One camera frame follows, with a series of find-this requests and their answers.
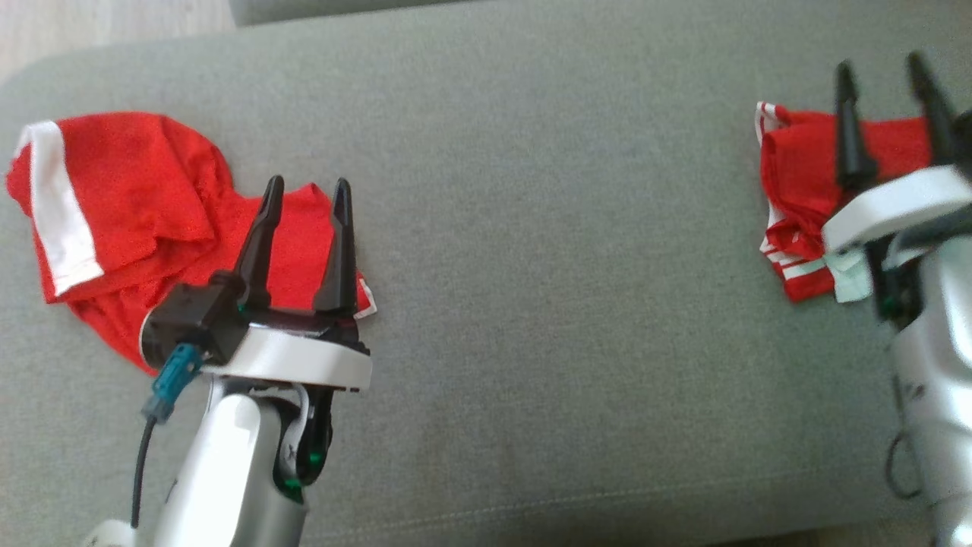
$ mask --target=wooden floor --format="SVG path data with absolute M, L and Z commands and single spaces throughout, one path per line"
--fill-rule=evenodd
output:
M 226 0 L 0 0 L 0 83 L 48 55 L 233 28 Z M 925 547 L 926 526 L 924 519 L 890 521 L 731 547 Z

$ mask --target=silver robot arm segment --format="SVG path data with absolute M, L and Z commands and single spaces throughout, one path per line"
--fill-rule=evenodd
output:
M 850 66 L 837 73 L 837 182 L 855 196 L 823 228 L 827 252 L 863 251 L 879 319 L 893 326 L 894 386 L 935 527 L 972 546 L 972 114 L 956 118 L 918 53 L 908 58 L 931 166 L 877 180 Z M 902 497 L 897 488 L 895 493 Z

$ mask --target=black cable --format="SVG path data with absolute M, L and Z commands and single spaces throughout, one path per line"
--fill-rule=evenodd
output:
M 135 485 L 131 492 L 131 527 L 138 529 L 138 515 L 142 506 L 142 475 L 145 474 L 145 456 L 149 452 L 149 440 L 152 430 L 156 428 L 157 418 L 149 416 L 145 420 L 145 431 L 142 432 L 142 443 L 138 446 L 138 457 L 135 459 Z
M 887 448 L 887 459 L 885 459 L 885 481 L 887 482 L 887 487 L 891 489 L 891 492 L 898 499 L 914 499 L 921 495 L 921 489 L 915 489 L 911 492 L 905 492 L 901 490 L 898 482 L 894 479 L 894 453 L 898 451 L 898 445 L 901 441 L 905 440 L 905 432 L 899 431 L 891 441 L 891 446 Z

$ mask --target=gray couch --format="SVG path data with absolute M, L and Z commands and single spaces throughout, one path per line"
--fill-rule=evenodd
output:
M 910 116 L 924 48 L 972 104 L 972 5 L 499 0 L 270 24 L 42 61 L 24 124 L 163 112 L 240 192 L 355 187 L 373 386 L 335 401 L 305 545 L 695 545 L 923 510 L 882 479 L 897 428 L 867 304 L 783 296 L 757 245 L 751 110 Z M 127 515 L 150 381 L 45 306 L 0 200 L 0 529 L 71 545 Z M 150 450 L 143 528 L 202 384 Z M 908 469 L 902 469 L 907 479 Z

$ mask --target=gray cushion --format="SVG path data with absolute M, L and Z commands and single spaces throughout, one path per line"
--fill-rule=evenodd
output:
M 699 544 L 920 511 L 870 305 L 783 296 L 757 245 L 759 99 L 829 109 L 852 58 L 873 118 L 917 112 L 926 48 L 972 104 L 972 5 L 550 0 L 266 25 L 41 62 L 29 122 L 163 112 L 239 190 L 355 188 L 373 387 L 335 401 L 305 545 Z M 70 544 L 126 517 L 149 379 L 41 302 L 0 200 L 0 529 Z M 144 527 L 198 424 L 152 444 Z

